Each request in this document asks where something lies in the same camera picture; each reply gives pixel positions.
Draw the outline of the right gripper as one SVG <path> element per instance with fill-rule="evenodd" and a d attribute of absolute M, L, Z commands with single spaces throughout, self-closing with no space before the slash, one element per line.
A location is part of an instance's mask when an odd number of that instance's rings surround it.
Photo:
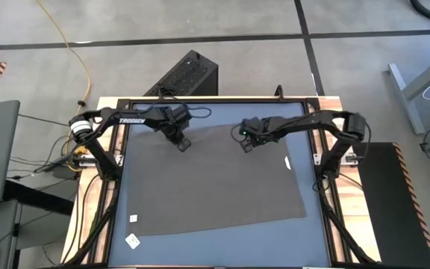
<path fill-rule="evenodd" d="M 249 141 L 242 141 L 241 147 L 245 153 L 253 150 L 252 144 L 266 144 L 269 142 L 275 142 L 275 138 L 271 132 L 263 130 L 259 135 L 249 136 Z"/>

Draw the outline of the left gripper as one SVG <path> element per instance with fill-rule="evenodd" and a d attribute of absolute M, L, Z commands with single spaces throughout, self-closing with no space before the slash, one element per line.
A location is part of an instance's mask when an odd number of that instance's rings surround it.
<path fill-rule="evenodd" d="M 165 135 L 166 139 L 178 144 L 179 151 L 184 152 L 191 146 L 188 138 L 184 137 L 183 130 L 186 128 L 186 120 L 168 119 L 160 122 L 160 131 Z"/>

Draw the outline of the grey woven towel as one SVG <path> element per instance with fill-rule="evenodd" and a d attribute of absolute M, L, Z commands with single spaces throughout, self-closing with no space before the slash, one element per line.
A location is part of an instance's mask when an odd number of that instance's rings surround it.
<path fill-rule="evenodd" d="M 174 235 L 305 217 L 286 140 L 245 153 L 230 131 L 188 130 L 185 152 L 161 133 L 133 134 L 126 232 Z"/>

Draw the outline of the black perforated computer tower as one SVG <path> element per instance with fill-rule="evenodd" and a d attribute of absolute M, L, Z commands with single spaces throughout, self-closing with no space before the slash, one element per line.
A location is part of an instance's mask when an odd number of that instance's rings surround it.
<path fill-rule="evenodd" d="M 190 50 L 144 96 L 217 96 L 219 65 Z"/>

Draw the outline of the blue table mat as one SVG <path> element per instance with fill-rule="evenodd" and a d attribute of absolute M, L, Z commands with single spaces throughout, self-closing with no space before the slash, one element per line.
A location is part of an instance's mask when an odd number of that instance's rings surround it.
<path fill-rule="evenodd" d="M 188 130 L 210 126 L 232 128 L 252 117 L 301 116 L 302 104 L 201 104 Z M 134 134 L 152 132 L 133 126 L 128 135 L 119 202 L 109 254 L 112 267 L 124 265 L 210 265 L 227 267 L 325 267 L 329 263 L 320 202 L 314 191 L 311 144 L 304 132 L 286 140 L 290 165 L 299 184 L 306 216 L 174 235 L 128 234 L 128 154 Z"/>

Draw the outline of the grey metal desk leg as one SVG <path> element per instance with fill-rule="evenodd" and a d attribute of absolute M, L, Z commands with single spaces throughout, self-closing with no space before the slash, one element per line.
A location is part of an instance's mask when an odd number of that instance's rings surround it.
<path fill-rule="evenodd" d="M 397 65 L 388 64 L 387 71 L 401 106 L 410 120 L 416 135 L 426 132 L 414 99 L 430 86 L 430 66 L 408 84 L 403 79 Z"/>

